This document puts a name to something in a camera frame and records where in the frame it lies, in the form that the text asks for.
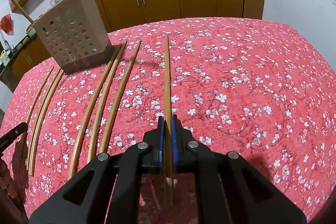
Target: red plastic bag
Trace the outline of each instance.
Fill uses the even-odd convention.
[[[0,29],[3,30],[7,35],[14,34],[14,22],[11,18],[11,14],[5,15],[0,20]]]

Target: floral tablecloth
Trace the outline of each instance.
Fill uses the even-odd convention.
[[[99,141],[118,84],[138,39],[142,45],[112,131],[109,153],[142,140],[164,111],[164,35],[169,34],[172,112],[213,151],[236,150],[312,218],[335,186],[336,75],[291,27],[236,18],[163,21],[109,34],[127,39],[101,120]],[[50,58],[22,78],[7,108],[0,135],[25,121],[51,66],[55,69],[33,111],[28,140],[46,89],[58,70]],[[11,145],[4,160],[25,199],[27,215],[68,177],[80,124],[105,65],[63,76],[43,122],[35,176],[27,178]],[[79,168],[86,163],[90,119]],[[173,214],[162,210],[162,180],[142,179],[139,223],[196,223],[192,176],[174,180]]]

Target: perforated plastic container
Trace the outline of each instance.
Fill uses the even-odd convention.
[[[62,0],[32,27],[65,73],[98,65],[91,57],[111,47],[95,0]]]

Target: table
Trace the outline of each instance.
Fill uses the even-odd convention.
[[[172,112],[194,137],[216,152],[236,150],[312,218],[335,186],[336,75],[291,27],[241,18],[193,18],[144,24],[112,32],[112,44],[128,40],[113,80],[99,142],[118,84],[138,39],[137,55],[117,115],[109,153],[142,140],[164,109],[164,34],[169,35]],[[24,121],[48,70],[45,60],[24,75],[7,108],[0,134]],[[25,197],[28,216],[68,177],[81,120],[105,65],[63,76],[39,138],[35,177],[16,160],[15,144],[3,157]],[[41,98],[29,124],[36,122]],[[79,160],[86,163],[90,119]],[[195,223],[191,175],[174,180],[173,216],[162,213],[162,178],[144,176],[139,223]]]

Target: wooden chopstick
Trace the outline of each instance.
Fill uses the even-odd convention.
[[[85,111],[84,117],[82,119],[82,123],[81,123],[81,127],[79,129],[78,135],[77,135],[77,139],[75,142],[75,146],[72,152],[72,158],[71,158],[71,162],[70,162],[70,169],[69,169],[69,174],[68,174],[68,180],[71,179],[75,173],[77,172],[77,163],[78,163],[78,159],[79,159],[79,154],[82,150],[82,145],[83,145],[83,141],[84,141],[84,135],[87,129],[87,125],[89,123],[93,108],[95,106],[95,103],[97,101],[97,98],[99,96],[101,87],[103,86],[106,77],[108,75],[108,73],[110,72],[110,69],[112,67],[112,64],[116,58],[118,54],[118,51],[115,50],[115,52],[113,53],[110,61],[108,62],[103,74],[101,75],[99,82],[93,92],[93,95],[91,96],[89,105]]]
[[[29,142],[29,147],[28,147],[28,156],[27,156],[27,170],[29,170],[29,161],[30,161],[30,154],[31,154],[31,150],[32,150],[32,141],[34,140],[35,138],[35,132],[36,132],[36,126],[37,126],[37,122],[40,118],[40,115],[41,115],[41,112],[42,112],[42,107],[47,99],[47,96],[49,94],[49,92],[51,91],[52,87],[53,87],[53,83],[55,82],[57,76],[59,75],[59,73],[61,72],[61,68],[59,68],[58,72],[56,73],[55,77],[53,78],[47,92],[45,93],[44,95],[44,98],[42,100],[42,103],[40,105],[40,109],[39,109],[39,112],[37,113],[37,116],[36,116],[36,122],[34,124],[34,128],[33,128],[33,131],[31,132],[31,138],[30,138],[30,142]]]
[[[164,146],[164,205],[173,205],[173,159],[171,151],[171,92],[169,39],[165,36],[165,146]]]
[[[29,169],[28,169],[28,175],[30,176],[34,176],[34,169],[35,169],[35,158],[36,158],[36,150],[37,150],[37,144],[38,144],[38,140],[40,137],[40,132],[41,132],[41,128],[42,128],[42,124],[43,124],[43,120],[45,117],[45,114],[47,113],[49,104],[51,102],[51,99],[53,98],[53,95],[58,87],[58,84],[62,78],[64,74],[64,71],[61,69],[59,74],[57,75],[57,77],[53,80],[53,84],[51,85],[51,89],[48,92],[48,95],[46,97],[46,100],[43,104],[43,106],[41,107],[41,113],[39,116],[39,119],[37,121],[37,126],[36,126],[36,131],[34,133],[34,139],[31,143],[31,152],[30,152],[30,160],[29,160]]]
[[[87,154],[87,163],[89,163],[96,155],[97,137],[98,137],[98,130],[99,130],[99,126],[100,126],[101,117],[102,117],[104,107],[105,107],[105,104],[106,104],[107,96],[108,96],[109,91],[110,91],[112,79],[114,78],[114,75],[116,73],[120,57],[123,54],[125,46],[126,46],[126,40],[119,48],[118,55],[113,62],[112,68],[111,68],[110,73],[109,73],[109,75],[106,79],[106,82],[105,82],[105,86],[104,86],[104,89],[103,89],[102,96],[100,97],[100,100],[99,100],[99,105],[98,105],[98,109],[97,109],[97,112],[96,112],[96,116],[94,118],[94,123],[93,123],[93,127],[92,127],[92,132],[91,132],[89,151],[88,151],[88,154]]]
[[[104,130],[104,133],[103,133],[103,138],[102,138],[101,143],[100,143],[99,153],[103,153],[103,152],[106,153],[107,149],[109,147],[109,142],[110,142],[110,139],[111,139],[112,129],[113,129],[114,123],[116,121],[116,116],[117,116],[118,108],[119,108],[119,105],[120,105],[120,101],[121,101],[121,98],[124,94],[126,84],[128,82],[128,79],[129,79],[129,76],[131,74],[133,65],[135,63],[135,59],[136,59],[137,54],[138,54],[139,49],[140,49],[140,45],[141,45],[141,40],[139,40],[137,46],[135,47],[135,49],[132,53],[131,59],[129,60],[128,65],[126,67],[124,76],[123,76],[122,80],[120,81],[117,93],[115,94],[115,97],[114,97],[114,100],[113,100],[113,105],[112,105],[112,108],[111,108],[111,111],[110,111],[110,114],[109,114],[109,117],[107,119],[107,123],[106,123],[106,126],[105,126],[105,130]]]
[[[26,119],[26,124],[29,124],[29,121],[30,121],[30,118],[31,118],[31,116],[32,116],[32,114],[33,114],[33,110],[34,110],[34,107],[35,107],[35,105],[36,105],[36,102],[37,102],[37,100],[39,99],[39,97],[40,97],[40,95],[41,95],[41,92],[42,92],[42,90],[43,90],[43,88],[44,88],[44,85],[45,85],[45,83],[47,82],[47,80],[48,80],[48,78],[49,78],[51,72],[53,71],[53,69],[54,69],[54,66],[52,66],[52,68],[50,69],[50,71],[47,73],[46,78],[44,79],[42,85],[40,86],[40,88],[39,88],[39,90],[38,90],[38,92],[37,92],[37,94],[36,94],[36,96],[35,96],[35,99],[34,99],[34,101],[33,101],[33,104],[31,105],[31,108],[30,108],[30,110],[29,110],[29,113],[28,113],[28,116],[27,116],[27,119]],[[21,145],[23,145],[26,141],[27,141],[27,132],[24,132],[24,133],[22,134],[21,139],[20,139],[20,143],[21,143]]]
[[[34,24],[34,20],[25,12],[24,9],[22,9],[22,7],[19,5],[19,3],[17,3],[16,0],[11,0],[11,2],[13,2],[13,4],[15,5],[15,7],[23,14],[23,16],[31,23]]]

